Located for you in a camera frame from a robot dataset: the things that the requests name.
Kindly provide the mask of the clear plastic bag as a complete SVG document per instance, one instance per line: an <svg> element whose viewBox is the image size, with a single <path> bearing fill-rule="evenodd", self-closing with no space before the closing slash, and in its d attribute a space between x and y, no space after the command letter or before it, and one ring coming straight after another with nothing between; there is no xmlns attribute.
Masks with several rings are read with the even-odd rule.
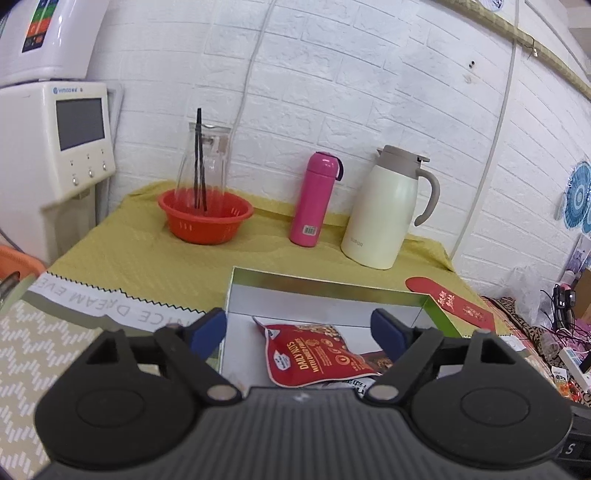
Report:
<svg viewBox="0 0 591 480"><path fill-rule="evenodd" d="M540 325L541 287L541 277L531 265L514 268L505 282L506 295L514 299L516 313L531 326Z"/></svg>

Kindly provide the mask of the white water dispenser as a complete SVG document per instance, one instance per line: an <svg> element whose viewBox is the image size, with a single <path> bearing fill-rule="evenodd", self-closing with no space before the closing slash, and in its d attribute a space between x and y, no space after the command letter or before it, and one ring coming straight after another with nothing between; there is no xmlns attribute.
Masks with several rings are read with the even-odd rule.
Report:
<svg viewBox="0 0 591 480"><path fill-rule="evenodd" d="M1 229L50 265L95 225L115 161L107 88L37 82L1 91Z"/></svg>

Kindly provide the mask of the white wall water purifier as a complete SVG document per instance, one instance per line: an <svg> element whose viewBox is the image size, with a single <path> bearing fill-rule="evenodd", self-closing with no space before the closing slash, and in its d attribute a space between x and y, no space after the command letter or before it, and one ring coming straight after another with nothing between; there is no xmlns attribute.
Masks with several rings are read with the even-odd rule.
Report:
<svg viewBox="0 0 591 480"><path fill-rule="evenodd" d="M1 19L1 86L80 80L109 2L20 1Z"/></svg>

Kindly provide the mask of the cream thermal jug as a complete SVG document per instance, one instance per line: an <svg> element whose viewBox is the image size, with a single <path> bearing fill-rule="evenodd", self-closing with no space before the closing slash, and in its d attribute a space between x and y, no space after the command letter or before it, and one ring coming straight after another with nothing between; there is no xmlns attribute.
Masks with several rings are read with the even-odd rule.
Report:
<svg viewBox="0 0 591 480"><path fill-rule="evenodd" d="M342 239L342 253L377 270L393 267L409 228L424 224L441 193L437 177L425 170L425 156L387 145L359 191ZM424 212L415 216L419 180L426 179L431 195Z"/></svg>

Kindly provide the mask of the yellow green tablecloth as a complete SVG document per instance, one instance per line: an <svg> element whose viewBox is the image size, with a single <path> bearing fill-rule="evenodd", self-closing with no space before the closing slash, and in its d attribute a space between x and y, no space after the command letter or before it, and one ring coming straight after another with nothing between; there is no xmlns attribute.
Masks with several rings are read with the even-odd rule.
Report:
<svg viewBox="0 0 591 480"><path fill-rule="evenodd" d="M254 198L252 218L228 243L199 246L173 236L158 196L164 182L129 194L120 206L52 265L62 277L156 302L204 311L225 302L236 267L401 290L410 277L429 277L464 299L480 296L456 273L443 245L408 236L394 267L363 267L341 251L345 220L332 215L318 245L288 240L287 207ZM16 479L32 477L47 458L33 430L44 391L97 336L15 304L1 321L1 464Z"/></svg>

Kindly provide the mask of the red daily nuts packet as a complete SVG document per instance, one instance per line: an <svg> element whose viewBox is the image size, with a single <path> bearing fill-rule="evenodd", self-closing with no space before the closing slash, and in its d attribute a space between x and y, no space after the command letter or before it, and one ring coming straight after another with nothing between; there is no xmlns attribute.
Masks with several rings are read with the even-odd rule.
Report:
<svg viewBox="0 0 591 480"><path fill-rule="evenodd" d="M253 321L266 342L266 371L276 386L300 388L378 375L361 355L349 350L335 327Z"/></svg>

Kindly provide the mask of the clear glass carafe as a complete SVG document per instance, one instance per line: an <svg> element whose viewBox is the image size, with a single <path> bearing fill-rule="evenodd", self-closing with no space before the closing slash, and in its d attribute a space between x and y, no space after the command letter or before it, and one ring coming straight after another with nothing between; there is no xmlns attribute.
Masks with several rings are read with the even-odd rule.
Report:
<svg viewBox="0 0 591 480"><path fill-rule="evenodd" d="M229 137L230 129L226 127L188 124L173 196L176 209L198 216L221 216Z"/></svg>

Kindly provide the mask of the pink thermos bottle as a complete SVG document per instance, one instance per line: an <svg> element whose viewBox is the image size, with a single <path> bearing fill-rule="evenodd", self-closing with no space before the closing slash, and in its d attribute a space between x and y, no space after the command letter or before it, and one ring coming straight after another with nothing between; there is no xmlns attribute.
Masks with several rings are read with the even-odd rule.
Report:
<svg viewBox="0 0 591 480"><path fill-rule="evenodd" d="M311 155L290 228L290 241L295 245L308 248L317 245L332 189L342 176L344 167L337 156L328 152Z"/></svg>

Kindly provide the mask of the white power strip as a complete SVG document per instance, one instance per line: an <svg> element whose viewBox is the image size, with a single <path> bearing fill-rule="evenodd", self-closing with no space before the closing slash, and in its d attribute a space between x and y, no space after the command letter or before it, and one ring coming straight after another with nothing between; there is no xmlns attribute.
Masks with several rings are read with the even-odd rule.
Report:
<svg viewBox="0 0 591 480"><path fill-rule="evenodd" d="M581 369L582 360L580 359L579 353L572 348L565 347L560 351L559 358L581 389L584 392L589 392L591 388L590 374L584 373Z"/></svg>

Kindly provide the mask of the green snack box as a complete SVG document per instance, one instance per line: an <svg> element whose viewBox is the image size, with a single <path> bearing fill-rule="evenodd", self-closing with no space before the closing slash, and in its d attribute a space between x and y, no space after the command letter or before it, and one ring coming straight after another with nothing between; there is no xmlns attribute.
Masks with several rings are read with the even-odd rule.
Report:
<svg viewBox="0 0 591 480"><path fill-rule="evenodd" d="M449 336L469 337L475 330L429 295L235 267L226 294L228 327L219 347L218 371L245 393L252 386L273 386L259 323L332 325L353 352L377 351L370 314L378 308L407 326L438 327Z"/></svg>

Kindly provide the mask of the white black text packet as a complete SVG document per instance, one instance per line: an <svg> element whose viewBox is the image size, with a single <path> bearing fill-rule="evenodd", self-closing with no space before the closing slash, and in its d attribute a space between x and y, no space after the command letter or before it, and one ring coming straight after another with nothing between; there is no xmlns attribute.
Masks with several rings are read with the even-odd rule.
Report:
<svg viewBox="0 0 591 480"><path fill-rule="evenodd" d="M349 380L342 380L342 381L330 381L322 383L318 386L318 389L322 390L334 390L334 389L353 389L358 393L360 396L365 395L365 393L372 387L376 382L374 377L362 377L356 379L349 379Z"/></svg>

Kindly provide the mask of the orange plastic basket bowl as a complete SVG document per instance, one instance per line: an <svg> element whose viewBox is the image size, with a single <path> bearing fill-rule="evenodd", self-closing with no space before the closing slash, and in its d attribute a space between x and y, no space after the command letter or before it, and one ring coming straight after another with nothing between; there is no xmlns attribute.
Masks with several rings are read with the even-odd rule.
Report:
<svg viewBox="0 0 591 480"><path fill-rule="evenodd" d="M204 215L200 210L174 205L175 190L161 193L157 204L166 215L169 231L178 239L197 245L221 245L230 241L254 209L249 201L230 192L223 194L221 211Z"/></svg>

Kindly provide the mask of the blue paper fan decoration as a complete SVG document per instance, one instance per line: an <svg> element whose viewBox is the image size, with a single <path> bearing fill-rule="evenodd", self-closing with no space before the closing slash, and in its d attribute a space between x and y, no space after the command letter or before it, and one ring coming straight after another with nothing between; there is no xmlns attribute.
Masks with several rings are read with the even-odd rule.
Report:
<svg viewBox="0 0 591 480"><path fill-rule="evenodd" d="M579 228L589 234L591 206L591 167L588 160L578 163L572 171L560 197L556 218L563 220L567 229Z"/></svg>

